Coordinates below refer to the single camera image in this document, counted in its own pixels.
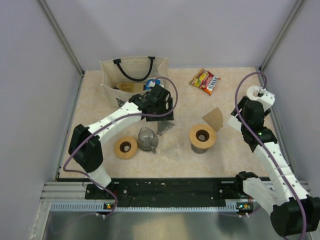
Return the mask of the white paper coffee filter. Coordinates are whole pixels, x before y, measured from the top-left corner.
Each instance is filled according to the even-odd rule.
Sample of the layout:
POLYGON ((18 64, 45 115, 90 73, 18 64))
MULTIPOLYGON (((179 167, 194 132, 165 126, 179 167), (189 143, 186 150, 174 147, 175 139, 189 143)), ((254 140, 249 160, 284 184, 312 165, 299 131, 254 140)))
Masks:
POLYGON ((237 130, 238 132, 241 132, 241 128, 242 128, 242 121, 239 119, 238 114, 235 115, 231 115, 231 117, 229 118, 229 120, 227 121, 227 124, 234 128, 235 130, 237 130))

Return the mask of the clear glass dripper cone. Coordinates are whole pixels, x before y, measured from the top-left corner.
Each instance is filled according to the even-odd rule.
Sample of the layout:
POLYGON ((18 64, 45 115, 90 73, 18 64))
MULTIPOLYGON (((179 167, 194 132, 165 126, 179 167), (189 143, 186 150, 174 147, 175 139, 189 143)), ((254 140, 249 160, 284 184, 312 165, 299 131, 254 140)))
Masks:
POLYGON ((178 160, 181 153, 181 145, 179 143, 170 144, 161 149, 161 154, 172 160, 178 160))

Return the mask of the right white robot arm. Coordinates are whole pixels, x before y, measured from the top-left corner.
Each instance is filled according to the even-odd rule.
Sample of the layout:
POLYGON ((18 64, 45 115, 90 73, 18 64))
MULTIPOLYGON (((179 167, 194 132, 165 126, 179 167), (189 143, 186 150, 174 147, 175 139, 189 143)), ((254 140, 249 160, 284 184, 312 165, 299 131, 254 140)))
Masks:
POLYGON ((267 212, 271 225, 281 237, 317 230, 320 222, 320 199, 312 197, 299 183, 286 162, 278 140, 267 128, 275 95, 260 86, 251 86, 231 112, 228 124, 241 132, 250 150, 262 162, 272 187, 252 172, 236 175, 233 192, 239 198, 252 197, 267 212))

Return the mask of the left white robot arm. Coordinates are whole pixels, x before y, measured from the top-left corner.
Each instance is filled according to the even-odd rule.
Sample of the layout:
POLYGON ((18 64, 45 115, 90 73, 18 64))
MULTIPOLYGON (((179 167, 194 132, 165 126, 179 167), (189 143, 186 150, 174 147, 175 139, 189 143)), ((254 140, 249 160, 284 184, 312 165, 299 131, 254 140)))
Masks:
POLYGON ((118 110, 88 126, 77 125, 72 133, 68 153, 96 185, 102 198, 109 198, 114 191, 111 177, 103 163, 102 147, 113 136, 133 123, 173 120, 173 98, 169 90, 155 85, 145 94, 129 98, 118 110))

